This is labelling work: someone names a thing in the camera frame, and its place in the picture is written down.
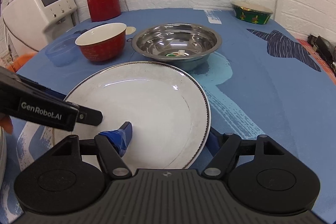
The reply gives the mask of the person's left hand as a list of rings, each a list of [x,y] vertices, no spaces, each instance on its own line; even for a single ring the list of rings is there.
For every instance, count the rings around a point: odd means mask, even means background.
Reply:
[[[0,114],[0,127],[8,134],[13,133],[13,123],[8,115]]]

